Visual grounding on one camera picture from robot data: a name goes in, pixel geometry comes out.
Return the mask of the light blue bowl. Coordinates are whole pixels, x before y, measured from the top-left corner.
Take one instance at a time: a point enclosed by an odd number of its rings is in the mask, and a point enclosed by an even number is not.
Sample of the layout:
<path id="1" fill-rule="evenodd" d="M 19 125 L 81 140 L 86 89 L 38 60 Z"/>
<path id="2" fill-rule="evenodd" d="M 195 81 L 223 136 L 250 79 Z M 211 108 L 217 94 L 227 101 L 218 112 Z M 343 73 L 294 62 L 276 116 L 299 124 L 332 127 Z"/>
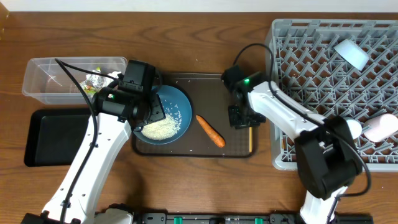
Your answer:
<path id="1" fill-rule="evenodd" d="M 334 46 L 334 50 L 358 70 L 362 70 L 370 59 L 370 56 L 362 48 L 349 39 Z"/>

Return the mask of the foil snack wrapper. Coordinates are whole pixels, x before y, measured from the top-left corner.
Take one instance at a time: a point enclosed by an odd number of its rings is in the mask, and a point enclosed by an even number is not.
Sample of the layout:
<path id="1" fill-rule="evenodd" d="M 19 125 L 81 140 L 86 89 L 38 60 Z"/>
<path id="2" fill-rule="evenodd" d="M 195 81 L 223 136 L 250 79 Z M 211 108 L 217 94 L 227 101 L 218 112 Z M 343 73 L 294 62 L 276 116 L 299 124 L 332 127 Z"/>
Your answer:
<path id="1" fill-rule="evenodd" d="M 92 72 L 105 74 L 100 67 L 95 68 L 94 70 L 92 70 Z M 107 75 L 113 78 L 118 78 L 119 74 L 122 73 L 119 71 L 113 71 L 111 73 L 108 73 Z M 94 95 L 96 92 L 99 92 L 100 89 L 102 89 L 103 87 L 108 86 L 112 81 L 112 78 L 102 77 L 89 73 L 86 74 L 86 80 L 80 82 L 80 86 L 87 95 Z"/>

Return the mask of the dark blue plate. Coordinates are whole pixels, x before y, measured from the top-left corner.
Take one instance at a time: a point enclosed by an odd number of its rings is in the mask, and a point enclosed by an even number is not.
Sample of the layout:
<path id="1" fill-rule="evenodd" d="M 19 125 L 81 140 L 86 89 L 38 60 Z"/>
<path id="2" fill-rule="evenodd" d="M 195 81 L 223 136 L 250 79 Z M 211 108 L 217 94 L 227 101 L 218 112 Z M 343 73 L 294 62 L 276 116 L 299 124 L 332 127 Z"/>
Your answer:
<path id="1" fill-rule="evenodd" d="M 182 91 L 180 91 L 175 87 L 164 85 L 157 92 L 157 94 L 160 97 L 164 113 L 166 107 L 170 107 L 170 105 L 178 105 L 178 108 L 182 115 L 182 126 L 181 126 L 182 129 L 174 137 L 164 139 L 161 141 L 149 139 L 145 137 L 141 133 L 141 131 L 134 131 L 134 134 L 137 136 L 138 139 L 149 144 L 156 144 L 156 145 L 168 144 L 180 138 L 187 131 L 192 120 L 192 107 L 187 96 Z"/>

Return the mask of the light blue plastic cup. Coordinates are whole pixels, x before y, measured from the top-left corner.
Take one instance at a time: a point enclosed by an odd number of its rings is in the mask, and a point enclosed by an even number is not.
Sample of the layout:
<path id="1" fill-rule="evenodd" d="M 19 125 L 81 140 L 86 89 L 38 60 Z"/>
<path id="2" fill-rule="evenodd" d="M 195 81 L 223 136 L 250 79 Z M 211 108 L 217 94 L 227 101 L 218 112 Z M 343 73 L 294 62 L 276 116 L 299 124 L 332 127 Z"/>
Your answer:
<path id="1" fill-rule="evenodd" d="M 361 123 L 352 118 L 345 118 L 345 121 L 349 127 L 353 139 L 358 138 L 363 131 Z"/>

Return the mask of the pile of white rice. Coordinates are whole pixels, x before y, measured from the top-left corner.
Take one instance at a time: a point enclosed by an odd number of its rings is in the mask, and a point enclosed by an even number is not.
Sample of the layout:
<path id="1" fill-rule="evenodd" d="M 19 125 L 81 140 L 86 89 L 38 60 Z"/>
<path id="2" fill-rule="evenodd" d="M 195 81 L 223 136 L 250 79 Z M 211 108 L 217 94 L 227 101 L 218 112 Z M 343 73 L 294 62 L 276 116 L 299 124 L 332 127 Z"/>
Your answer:
<path id="1" fill-rule="evenodd" d="M 144 126 L 141 133 L 149 139 L 161 141 L 174 137 L 181 126 L 182 115 L 178 105 L 170 105 L 165 109 L 165 119 Z"/>

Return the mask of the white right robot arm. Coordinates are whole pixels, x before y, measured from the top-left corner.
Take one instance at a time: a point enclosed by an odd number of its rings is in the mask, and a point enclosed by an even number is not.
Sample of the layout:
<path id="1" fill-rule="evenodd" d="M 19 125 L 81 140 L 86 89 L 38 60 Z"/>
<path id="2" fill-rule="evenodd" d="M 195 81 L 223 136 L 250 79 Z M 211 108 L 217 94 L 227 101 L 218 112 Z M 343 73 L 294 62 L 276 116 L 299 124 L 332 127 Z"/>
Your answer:
<path id="1" fill-rule="evenodd" d="M 362 173 L 364 162 L 354 148 L 345 119 L 327 119 L 281 92 L 257 72 L 245 77 L 239 69 L 221 77 L 243 112 L 243 120 L 267 118 L 294 141 L 298 176 L 306 188 L 300 209 L 304 223 L 330 223 L 338 201 Z"/>

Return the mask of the orange carrot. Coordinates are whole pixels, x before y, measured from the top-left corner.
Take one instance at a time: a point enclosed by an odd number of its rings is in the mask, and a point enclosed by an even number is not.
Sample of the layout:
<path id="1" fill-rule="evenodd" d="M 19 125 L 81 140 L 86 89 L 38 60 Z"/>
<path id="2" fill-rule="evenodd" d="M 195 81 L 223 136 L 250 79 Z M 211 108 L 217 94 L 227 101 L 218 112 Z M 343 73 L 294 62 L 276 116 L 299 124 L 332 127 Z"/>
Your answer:
<path id="1" fill-rule="evenodd" d="M 225 140 L 205 121 L 200 115 L 196 115 L 196 119 L 208 137 L 218 146 L 225 147 Z"/>

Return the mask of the pink plastic cup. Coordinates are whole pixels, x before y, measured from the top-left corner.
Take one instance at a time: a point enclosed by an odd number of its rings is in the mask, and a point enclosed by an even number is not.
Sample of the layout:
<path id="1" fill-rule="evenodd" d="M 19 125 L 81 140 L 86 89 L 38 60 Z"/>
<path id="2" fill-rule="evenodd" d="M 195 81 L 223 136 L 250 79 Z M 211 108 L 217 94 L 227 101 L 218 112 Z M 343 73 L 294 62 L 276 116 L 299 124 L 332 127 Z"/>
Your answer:
<path id="1" fill-rule="evenodd" d="M 368 127 L 364 132 L 367 139 L 372 142 L 381 142 L 397 132 L 397 117 L 386 113 L 367 120 L 364 126 Z"/>

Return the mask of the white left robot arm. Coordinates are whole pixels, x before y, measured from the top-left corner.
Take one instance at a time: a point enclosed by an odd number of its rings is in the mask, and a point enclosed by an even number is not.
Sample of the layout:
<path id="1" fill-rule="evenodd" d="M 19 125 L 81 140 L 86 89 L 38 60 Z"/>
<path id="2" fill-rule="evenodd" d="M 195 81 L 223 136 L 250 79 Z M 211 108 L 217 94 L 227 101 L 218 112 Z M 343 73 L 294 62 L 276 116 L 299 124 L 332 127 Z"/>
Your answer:
<path id="1" fill-rule="evenodd" d="M 134 127 L 165 118 L 157 92 L 161 86 L 135 90 L 109 85 L 88 102 L 91 112 L 83 142 L 52 199 L 40 215 L 26 213 L 23 223 L 94 223 L 96 208 L 111 167 Z"/>

